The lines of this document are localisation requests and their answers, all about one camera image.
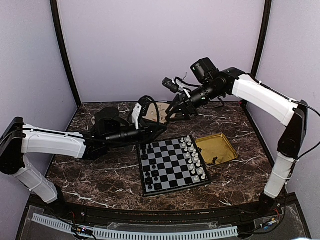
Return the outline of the gold metal tray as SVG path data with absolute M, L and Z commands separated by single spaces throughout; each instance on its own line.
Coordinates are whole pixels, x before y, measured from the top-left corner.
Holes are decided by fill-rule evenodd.
M 195 143 L 208 167 L 224 164 L 238 158 L 238 154 L 223 133 L 197 138 Z

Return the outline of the black white chess board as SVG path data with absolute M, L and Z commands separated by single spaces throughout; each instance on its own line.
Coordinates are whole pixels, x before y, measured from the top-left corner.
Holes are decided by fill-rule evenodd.
M 208 180 L 204 182 L 186 185 L 180 170 L 179 160 L 183 159 L 182 150 L 179 143 L 180 138 L 176 137 L 158 140 L 146 145 L 136 147 L 140 179 L 142 185 L 142 195 L 144 197 L 153 197 L 157 195 L 168 194 L 176 191 L 187 190 L 199 186 L 205 186 L 211 183 L 211 177 L 206 168 L 205 161 L 198 149 L 194 138 L 190 135 L 191 141 L 196 147 L 200 155 L 200 160 L 204 166 L 204 170 L 208 175 Z M 145 179 L 148 178 L 145 173 L 150 171 L 151 184 L 146 184 Z M 153 182 L 153 178 L 158 177 L 158 181 Z M 155 190 L 154 184 L 161 184 L 162 188 Z

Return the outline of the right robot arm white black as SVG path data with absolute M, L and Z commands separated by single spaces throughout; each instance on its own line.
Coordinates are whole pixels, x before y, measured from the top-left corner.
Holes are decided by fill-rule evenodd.
M 184 120 L 198 116 L 198 109 L 210 101 L 234 96 L 259 108 L 283 126 L 277 143 L 277 156 L 269 180 L 255 205 L 255 213 L 266 217 L 275 208 L 275 200 L 293 174 L 295 165 L 304 157 L 300 153 L 307 134 L 307 102 L 295 100 L 257 80 L 252 74 L 235 67 L 219 70 L 208 58 L 202 58 L 190 67 L 198 80 L 194 90 L 180 77 L 164 78 L 162 85 L 176 96 L 166 110 L 166 120 L 181 114 Z

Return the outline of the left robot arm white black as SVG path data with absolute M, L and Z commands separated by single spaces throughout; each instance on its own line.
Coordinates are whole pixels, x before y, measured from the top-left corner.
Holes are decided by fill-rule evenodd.
M 115 107 L 97 112 L 90 131 L 61 132 L 25 124 L 23 118 L 12 120 L 0 138 L 0 171 L 17 178 L 60 218 L 71 213 L 60 187 L 48 181 L 29 161 L 27 154 L 40 153 L 96 160 L 111 148 L 148 144 L 167 129 L 159 119 L 144 119 L 147 112 L 135 108 L 128 119 L 120 117 Z

